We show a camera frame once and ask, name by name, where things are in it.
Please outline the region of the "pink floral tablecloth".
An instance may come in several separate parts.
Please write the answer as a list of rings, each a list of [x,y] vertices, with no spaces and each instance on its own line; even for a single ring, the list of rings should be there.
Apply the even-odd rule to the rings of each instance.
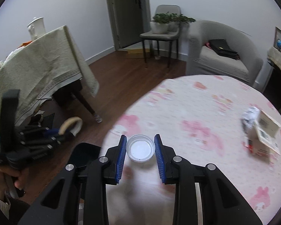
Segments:
[[[281,129],[279,154],[253,155],[246,146],[241,117],[257,107],[281,124],[281,115],[260,92],[227,76],[195,75],[164,80],[134,103],[114,124],[103,149],[122,135],[153,138],[190,163],[215,164],[244,196],[263,224],[281,207]],[[110,224],[171,224],[175,187],[164,185],[156,159],[125,158],[122,179],[106,188]]]

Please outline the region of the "dark teal trash bin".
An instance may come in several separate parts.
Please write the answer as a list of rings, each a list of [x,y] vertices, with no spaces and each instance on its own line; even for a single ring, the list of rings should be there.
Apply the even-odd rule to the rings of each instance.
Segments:
[[[76,168],[85,167],[99,157],[101,147],[90,144],[80,143],[74,147],[67,164],[72,164]]]

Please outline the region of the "potted green plant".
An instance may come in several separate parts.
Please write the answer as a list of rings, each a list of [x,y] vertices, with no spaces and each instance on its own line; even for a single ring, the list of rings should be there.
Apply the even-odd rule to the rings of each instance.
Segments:
[[[196,22],[194,18],[177,13],[156,13],[150,21],[151,31],[154,34],[177,32],[181,24]]]

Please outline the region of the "grey chair black legs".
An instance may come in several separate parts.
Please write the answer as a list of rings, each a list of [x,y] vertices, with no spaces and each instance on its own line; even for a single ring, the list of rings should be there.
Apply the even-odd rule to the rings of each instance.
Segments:
[[[176,43],[176,58],[178,59],[180,24],[179,22],[176,23],[175,21],[173,21],[173,19],[181,14],[181,9],[177,5],[159,5],[156,8],[155,14],[150,21],[151,30],[149,32],[140,34],[141,44],[143,48],[143,58],[146,67],[148,67],[148,63],[145,41],[157,42],[158,56],[160,55],[159,42],[168,42],[168,69],[170,69],[171,64],[173,42]]]

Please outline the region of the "grey door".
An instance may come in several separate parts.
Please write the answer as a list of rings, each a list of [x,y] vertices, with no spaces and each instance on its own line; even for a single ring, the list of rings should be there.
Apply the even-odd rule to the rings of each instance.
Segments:
[[[115,49],[141,41],[140,34],[150,30],[149,0],[106,0]]]

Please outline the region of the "white paper ball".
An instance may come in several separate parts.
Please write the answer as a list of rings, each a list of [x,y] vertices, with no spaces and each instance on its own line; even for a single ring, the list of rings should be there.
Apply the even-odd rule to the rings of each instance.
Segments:
[[[249,107],[241,117],[243,130],[247,136],[251,135],[255,127],[259,127],[259,116],[261,110],[255,106]]]

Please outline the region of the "beige patterned tablecloth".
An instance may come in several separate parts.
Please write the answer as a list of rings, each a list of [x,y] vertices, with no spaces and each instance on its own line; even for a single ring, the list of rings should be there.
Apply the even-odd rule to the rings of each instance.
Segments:
[[[17,52],[0,68],[0,109],[2,95],[20,90],[16,125],[60,88],[84,79],[95,97],[99,83],[78,49],[67,26],[61,26]]]

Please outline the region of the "framed globe picture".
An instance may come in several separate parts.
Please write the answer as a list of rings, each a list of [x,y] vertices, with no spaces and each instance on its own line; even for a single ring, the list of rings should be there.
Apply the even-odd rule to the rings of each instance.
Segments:
[[[281,52],[281,29],[275,27],[274,47]]]

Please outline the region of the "small cardboard carton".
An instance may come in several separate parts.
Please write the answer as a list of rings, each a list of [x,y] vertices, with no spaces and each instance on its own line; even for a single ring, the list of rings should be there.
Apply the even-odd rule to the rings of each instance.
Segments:
[[[251,135],[246,135],[251,152],[259,156],[270,156],[271,152],[280,155],[277,134],[281,124],[262,110],[258,123],[259,127],[255,127]]]

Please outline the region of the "black dining table leg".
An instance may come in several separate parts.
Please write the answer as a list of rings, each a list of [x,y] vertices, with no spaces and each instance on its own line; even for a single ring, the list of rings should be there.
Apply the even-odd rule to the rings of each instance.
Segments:
[[[90,106],[90,104],[86,101],[82,94],[80,92],[74,92],[73,94],[77,98],[77,100],[91,113],[95,121],[97,123],[101,123],[102,118],[95,112],[95,110]]]

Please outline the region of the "grey sofa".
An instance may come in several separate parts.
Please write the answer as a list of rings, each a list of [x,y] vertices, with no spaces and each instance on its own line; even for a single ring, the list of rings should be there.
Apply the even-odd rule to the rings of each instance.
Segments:
[[[229,76],[253,86],[263,60],[254,43],[225,24],[200,20],[191,24],[186,75]]]

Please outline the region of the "black bag on sofa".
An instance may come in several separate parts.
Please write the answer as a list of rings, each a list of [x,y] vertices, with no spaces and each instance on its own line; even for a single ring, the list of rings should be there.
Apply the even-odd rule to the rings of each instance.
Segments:
[[[228,46],[225,39],[209,40],[209,46],[219,56],[240,60],[239,54]]]

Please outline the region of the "white plastic jar lid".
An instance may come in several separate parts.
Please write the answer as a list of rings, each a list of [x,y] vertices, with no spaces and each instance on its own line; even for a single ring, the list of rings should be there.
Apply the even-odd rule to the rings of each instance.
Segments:
[[[133,135],[126,144],[126,152],[132,161],[144,163],[149,161],[154,155],[155,144],[150,137],[146,135]]]

